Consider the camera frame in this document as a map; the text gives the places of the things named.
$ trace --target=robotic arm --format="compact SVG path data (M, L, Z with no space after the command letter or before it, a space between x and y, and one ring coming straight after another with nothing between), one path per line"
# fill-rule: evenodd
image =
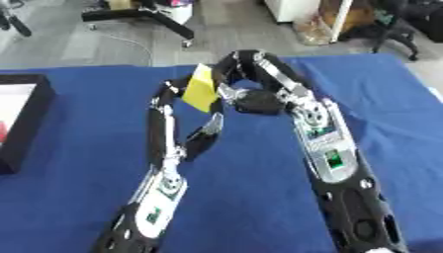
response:
M151 100L148 143L151 168L129 204L97 241L93 252L156 252L159 239L186 191L177 173L182 160L193 160L211 147L222 130L222 102L239 112L291 117L305 153L311 188L338 252L406 253L392 211L379 183L356 147L335 103L318 99L310 85L276 56L258 50L235 51L213 68L221 99L212 118L177 142L172 102L183 95L190 76L163 83ZM249 79L263 89L233 89Z
M220 94L238 111L269 114L281 108L292 118L311 188L338 252L407 252L379 182L335 103L317 99L303 78L262 51L234 52L215 71L227 76ZM238 76L261 83L275 99L268 94L260 103L263 94L230 88Z

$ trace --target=red object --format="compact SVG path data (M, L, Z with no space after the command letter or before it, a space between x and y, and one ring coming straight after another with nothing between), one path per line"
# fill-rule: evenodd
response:
M7 133L6 125L3 122L0 122L0 142L5 141Z

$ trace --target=table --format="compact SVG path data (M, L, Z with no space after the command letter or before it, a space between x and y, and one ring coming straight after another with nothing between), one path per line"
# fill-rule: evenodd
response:
M287 60L340 104L410 248L443 252L441 103L390 55ZM0 252L88 252L146 172L148 98L192 69L32 70L57 97L22 171L0 177ZM207 119L176 109L183 132ZM163 252L334 252L286 116L226 110L219 142L180 172L190 188Z

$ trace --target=white cabinet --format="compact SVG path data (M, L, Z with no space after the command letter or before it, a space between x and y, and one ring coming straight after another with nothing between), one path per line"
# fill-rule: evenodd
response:
M320 0L264 0L277 22L305 19L318 9Z

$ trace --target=chair wheel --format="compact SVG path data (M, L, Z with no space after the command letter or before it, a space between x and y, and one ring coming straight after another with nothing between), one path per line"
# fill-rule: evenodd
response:
M3 15L3 13L0 13L0 28L3 31L8 31L11 28L9 21L6 19L6 17Z
M88 24L88 28L91 31L96 31L97 30L97 25L95 25L95 24Z
M409 59L412 60L412 61L417 61L417 60L418 60L418 57L417 57L417 55L413 54L413 55L411 55L411 56L409 57Z
M184 41L182 41L182 47L183 48L188 48L191 45L192 45L192 40L184 40Z

